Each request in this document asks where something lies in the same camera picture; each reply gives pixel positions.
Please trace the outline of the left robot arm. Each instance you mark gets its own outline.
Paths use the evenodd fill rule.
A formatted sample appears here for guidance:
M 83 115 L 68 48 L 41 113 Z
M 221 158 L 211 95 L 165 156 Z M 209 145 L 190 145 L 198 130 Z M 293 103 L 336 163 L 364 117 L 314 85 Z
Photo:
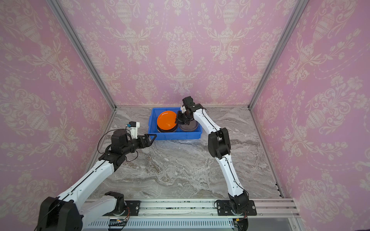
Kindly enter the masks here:
M 130 215 L 124 195 L 107 192 L 101 199 L 85 205 L 96 188 L 124 163 L 126 156 L 150 147 L 156 134 L 132 138 L 127 129 L 113 130 L 111 145 L 94 166 L 75 184 L 57 197 L 47 197 L 40 205 L 37 231 L 82 231 L 103 215 Z

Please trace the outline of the black round plate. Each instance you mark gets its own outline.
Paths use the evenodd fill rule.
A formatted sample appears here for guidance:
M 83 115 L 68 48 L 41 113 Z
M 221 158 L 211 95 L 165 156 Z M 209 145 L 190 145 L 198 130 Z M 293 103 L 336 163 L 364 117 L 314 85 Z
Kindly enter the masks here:
M 158 130 L 158 132 L 160 132 L 160 133 L 166 133 L 166 132 L 176 132 L 177 128 L 178 128 L 178 127 L 177 127 L 177 126 L 175 126 L 175 127 L 171 128 L 171 129 L 164 130 L 164 129 L 161 129 L 160 127 L 157 127 L 157 130 Z

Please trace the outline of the orange plate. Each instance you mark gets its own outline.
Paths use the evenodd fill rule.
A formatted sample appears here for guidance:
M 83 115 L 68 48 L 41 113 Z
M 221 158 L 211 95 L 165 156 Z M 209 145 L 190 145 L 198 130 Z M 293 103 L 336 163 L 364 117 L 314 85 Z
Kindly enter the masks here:
M 177 114 L 173 111 L 164 111 L 157 118 L 157 126 L 161 130 L 169 131 L 175 128 Z

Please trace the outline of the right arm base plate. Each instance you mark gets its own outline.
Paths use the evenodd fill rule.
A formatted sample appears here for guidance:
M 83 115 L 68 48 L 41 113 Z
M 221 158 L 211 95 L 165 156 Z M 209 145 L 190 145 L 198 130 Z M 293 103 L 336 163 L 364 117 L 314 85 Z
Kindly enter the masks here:
M 234 205 L 230 200 L 216 200 L 214 206 L 218 216 L 256 216 L 256 206 L 254 201 L 250 200 L 243 205 Z

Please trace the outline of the brownish glass plate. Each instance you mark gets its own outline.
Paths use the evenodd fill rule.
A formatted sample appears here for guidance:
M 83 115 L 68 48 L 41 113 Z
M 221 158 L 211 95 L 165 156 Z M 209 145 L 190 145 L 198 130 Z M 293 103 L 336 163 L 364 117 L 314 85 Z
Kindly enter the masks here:
M 188 125 L 187 124 L 179 124 L 178 125 L 180 130 L 183 132 L 194 132 L 197 130 L 199 123 L 195 120 L 191 121 Z

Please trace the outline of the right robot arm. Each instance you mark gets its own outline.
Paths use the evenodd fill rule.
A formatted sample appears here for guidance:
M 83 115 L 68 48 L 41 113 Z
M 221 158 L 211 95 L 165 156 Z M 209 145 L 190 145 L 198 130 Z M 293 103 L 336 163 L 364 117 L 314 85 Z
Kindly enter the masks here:
M 196 121 L 208 134 L 208 151 L 215 158 L 225 178 L 229 203 L 235 214 L 244 213 L 249 204 L 249 193 L 242 187 L 231 158 L 231 142 L 227 128 L 218 126 L 201 104 L 194 103 L 192 97 L 184 98 L 177 112 L 175 123 L 189 125 Z

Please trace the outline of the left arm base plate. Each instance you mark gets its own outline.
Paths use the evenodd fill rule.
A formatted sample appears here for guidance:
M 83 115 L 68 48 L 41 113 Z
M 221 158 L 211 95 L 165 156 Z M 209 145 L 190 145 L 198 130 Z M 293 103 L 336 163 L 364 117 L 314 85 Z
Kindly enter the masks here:
M 117 202 L 114 210 L 109 215 L 114 216 L 138 216 L 140 211 L 141 201 L 139 200 L 125 200 Z

